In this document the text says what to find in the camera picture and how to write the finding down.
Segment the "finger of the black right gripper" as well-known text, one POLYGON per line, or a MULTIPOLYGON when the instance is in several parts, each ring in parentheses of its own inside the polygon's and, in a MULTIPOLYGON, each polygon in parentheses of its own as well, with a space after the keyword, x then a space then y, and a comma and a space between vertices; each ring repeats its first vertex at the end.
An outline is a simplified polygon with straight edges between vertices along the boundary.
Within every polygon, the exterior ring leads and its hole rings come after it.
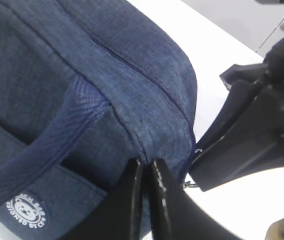
POLYGON ((284 93, 232 89, 198 147, 189 173, 203 191, 284 167, 284 93))

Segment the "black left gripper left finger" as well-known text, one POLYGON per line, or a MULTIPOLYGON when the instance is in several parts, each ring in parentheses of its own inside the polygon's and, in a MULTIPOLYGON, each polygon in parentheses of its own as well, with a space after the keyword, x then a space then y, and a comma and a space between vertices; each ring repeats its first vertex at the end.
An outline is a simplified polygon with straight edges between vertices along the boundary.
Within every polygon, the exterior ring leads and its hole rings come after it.
POLYGON ((62 240, 138 240, 141 226, 144 164, 130 159, 103 201, 62 240))

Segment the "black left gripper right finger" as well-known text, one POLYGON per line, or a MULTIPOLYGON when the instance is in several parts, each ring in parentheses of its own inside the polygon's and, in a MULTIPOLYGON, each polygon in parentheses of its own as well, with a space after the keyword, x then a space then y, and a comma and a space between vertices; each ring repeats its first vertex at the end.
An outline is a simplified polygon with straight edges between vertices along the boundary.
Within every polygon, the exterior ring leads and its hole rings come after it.
POLYGON ((150 218, 155 240, 237 240, 187 195, 162 159, 149 165, 150 218))

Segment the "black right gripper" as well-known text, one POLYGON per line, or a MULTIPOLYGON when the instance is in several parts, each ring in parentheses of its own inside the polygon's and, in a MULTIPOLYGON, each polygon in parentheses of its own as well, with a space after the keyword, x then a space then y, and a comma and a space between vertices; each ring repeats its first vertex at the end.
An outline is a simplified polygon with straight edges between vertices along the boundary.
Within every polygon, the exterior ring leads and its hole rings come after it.
POLYGON ((262 84, 284 93, 284 38, 271 48, 262 63, 234 64, 220 78, 230 91, 217 117, 198 141, 198 149, 207 149, 230 130, 260 92, 262 84))

